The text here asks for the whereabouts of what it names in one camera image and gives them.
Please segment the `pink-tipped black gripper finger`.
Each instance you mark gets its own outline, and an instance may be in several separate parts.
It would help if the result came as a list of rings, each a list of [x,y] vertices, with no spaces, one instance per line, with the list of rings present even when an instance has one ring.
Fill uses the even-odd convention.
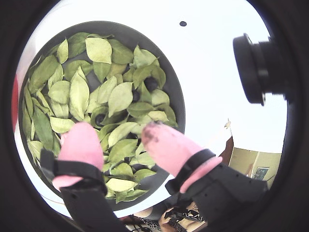
[[[76,123],[64,136],[57,158],[41,150],[44,175],[61,192],[70,216],[85,232],[126,232],[107,202],[101,168],[103,152],[94,128]]]
[[[209,224],[231,218],[268,191],[265,181],[232,169],[222,157],[163,123],[148,123],[141,142],[155,163],[173,175],[165,184],[168,193],[181,193],[195,202]]]

